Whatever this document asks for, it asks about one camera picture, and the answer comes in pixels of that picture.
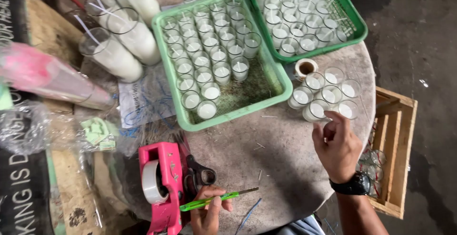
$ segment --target concrete floor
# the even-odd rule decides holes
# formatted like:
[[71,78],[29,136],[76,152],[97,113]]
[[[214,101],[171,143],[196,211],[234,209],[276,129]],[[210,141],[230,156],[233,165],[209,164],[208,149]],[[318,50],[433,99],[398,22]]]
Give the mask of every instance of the concrete floor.
[[[391,234],[457,234],[457,0],[352,2],[369,28],[376,84],[419,102],[404,220],[379,216]],[[336,201],[327,205],[342,234]]]

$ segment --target green utility knife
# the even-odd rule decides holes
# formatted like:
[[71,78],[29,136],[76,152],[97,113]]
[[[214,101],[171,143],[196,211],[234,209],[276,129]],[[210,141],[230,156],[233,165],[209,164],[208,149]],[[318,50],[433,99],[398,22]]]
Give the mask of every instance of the green utility knife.
[[[225,193],[224,195],[221,196],[221,200],[234,198],[234,197],[237,197],[237,196],[239,196],[241,194],[245,194],[245,193],[256,191],[256,190],[259,190],[259,187],[255,187],[255,188],[247,189],[247,190],[242,190],[242,191],[235,191],[235,192],[232,192],[232,193]],[[204,207],[206,205],[209,205],[209,203],[211,202],[211,200],[213,198],[214,197],[210,197],[210,198],[205,198],[205,199],[198,200],[198,201],[192,201],[190,203],[187,203],[185,205],[180,206],[179,210],[181,210],[182,212],[186,212],[186,211],[189,211],[189,210],[192,210],[192,209]]]

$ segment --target wooden crate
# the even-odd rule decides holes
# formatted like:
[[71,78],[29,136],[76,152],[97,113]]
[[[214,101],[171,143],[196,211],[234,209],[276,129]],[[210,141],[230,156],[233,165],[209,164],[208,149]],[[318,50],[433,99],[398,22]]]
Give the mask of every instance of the wooden crate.
[[376,115],[373,149],[383,151],[386,163],[380,181],[379,198],[369,197],[373,207],[386,215],[403,219],[409,154],[416,121],[417,101],[376,87]]

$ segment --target left hand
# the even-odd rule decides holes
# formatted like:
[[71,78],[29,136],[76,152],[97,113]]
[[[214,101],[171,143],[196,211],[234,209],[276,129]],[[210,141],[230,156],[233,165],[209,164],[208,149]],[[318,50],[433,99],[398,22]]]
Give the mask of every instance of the left hand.
[[191,210],[191,225],[194,235],[216,235],[219,230],[219,211],[222,208],[231,212],[232,199],[222,201],[219,196],[226,193],[226,190],[215,186],[203,186],[198,191],[194,201],[215,197],[209,205],[200,209]]

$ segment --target hand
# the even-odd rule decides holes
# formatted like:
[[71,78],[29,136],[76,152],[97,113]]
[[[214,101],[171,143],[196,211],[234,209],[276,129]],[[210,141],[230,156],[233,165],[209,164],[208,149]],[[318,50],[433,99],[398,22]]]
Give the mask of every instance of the hand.
[[313,123],[314,148],[330,179],[334,183],[346,183],[356,172],[363,145],[351,131],[349,119],[335,111],[325,111],[324,114],[333,121],[323,129],[318,123]]
[[191,210],[191,225],[194,235],[216,235],[218,233],[221,206],[229,212],[233,210],[232,199],[222,201],[219,197],[225,193],[226,190],[215,185],[203,186],[198,191],[194,201],[215,198],[204,208]]

